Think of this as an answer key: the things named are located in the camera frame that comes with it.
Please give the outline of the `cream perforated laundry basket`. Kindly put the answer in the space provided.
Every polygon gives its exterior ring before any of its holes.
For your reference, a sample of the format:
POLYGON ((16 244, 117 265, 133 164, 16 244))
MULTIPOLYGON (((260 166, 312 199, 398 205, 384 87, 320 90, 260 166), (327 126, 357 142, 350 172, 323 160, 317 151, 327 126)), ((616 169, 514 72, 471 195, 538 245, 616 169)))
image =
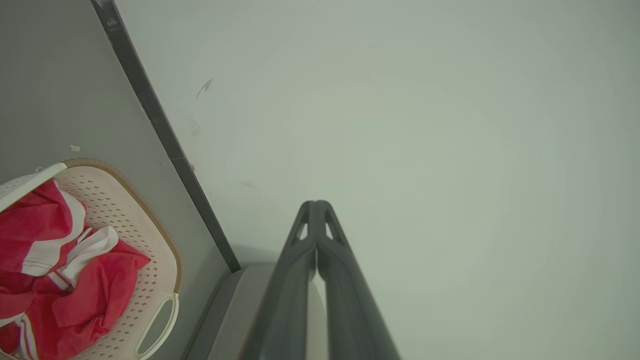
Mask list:
MULTIPOLYGON (((128 306, 112 330, 69 360, 148 360, 166 342, 178 319, 182 264, 173 239, 125 177, 109 164, 88 158, 57 162, 0 185, 0 212, 48 180, 55 180, 62 191, 86 207, 84 232, 50 272, 68 266, 78 255, 97 256, 113 247, 115 243, 106 239, 108 233, 100 235, 97 244, 80 246, 102 228, 114 230, 120 240, 150 260, 138 271, 128 306)), ((27 360, 2 351, 0 359, 27 360)))

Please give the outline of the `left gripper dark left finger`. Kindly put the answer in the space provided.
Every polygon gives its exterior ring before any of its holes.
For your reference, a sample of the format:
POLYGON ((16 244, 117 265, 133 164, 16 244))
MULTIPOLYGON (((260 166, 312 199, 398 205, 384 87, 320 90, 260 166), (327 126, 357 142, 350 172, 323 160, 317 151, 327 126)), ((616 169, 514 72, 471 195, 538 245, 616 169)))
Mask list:
POLYGON ((306 360, 309 283, 316 270, 316 242, 302 238, 314 201, 302 203, 275 264, 240 360, 306 360))

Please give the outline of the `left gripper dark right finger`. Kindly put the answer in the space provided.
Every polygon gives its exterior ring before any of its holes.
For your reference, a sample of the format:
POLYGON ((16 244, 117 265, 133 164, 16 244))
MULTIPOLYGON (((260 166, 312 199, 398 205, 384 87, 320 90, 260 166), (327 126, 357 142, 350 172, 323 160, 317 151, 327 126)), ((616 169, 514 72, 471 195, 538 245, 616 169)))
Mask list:
POLYGON ((329 360, 402 360, 332 205, 315 203, 329 360))

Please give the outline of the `black wall baseboard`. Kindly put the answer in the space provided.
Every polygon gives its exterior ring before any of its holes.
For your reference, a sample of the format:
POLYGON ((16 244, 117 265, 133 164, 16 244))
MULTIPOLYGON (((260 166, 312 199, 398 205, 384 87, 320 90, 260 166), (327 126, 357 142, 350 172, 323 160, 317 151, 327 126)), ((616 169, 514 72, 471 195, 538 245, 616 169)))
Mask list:
POLYGON ((170 162, 231 272, 242 269, 178 137, 169 123, 114 0, 90 0, 115 55, 170 162))

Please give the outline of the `red and white garment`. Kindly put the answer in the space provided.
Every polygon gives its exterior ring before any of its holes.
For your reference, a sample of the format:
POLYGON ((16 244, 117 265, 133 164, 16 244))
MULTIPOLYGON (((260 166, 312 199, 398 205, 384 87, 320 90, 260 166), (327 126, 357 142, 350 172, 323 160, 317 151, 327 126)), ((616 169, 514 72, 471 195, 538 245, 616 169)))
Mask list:
POLYGON ((0 271, 44 276, 66 258, 85 230, 87 209, 55 180, 0 212, 0 271))
POLYGON ((0 352, 26 360, 69 360, 107 335, 130 303, 138 271, 150 259, 101 228, 82 248, 106 240, 107 251, 74 257, 43 276, 0 269, 0 352))

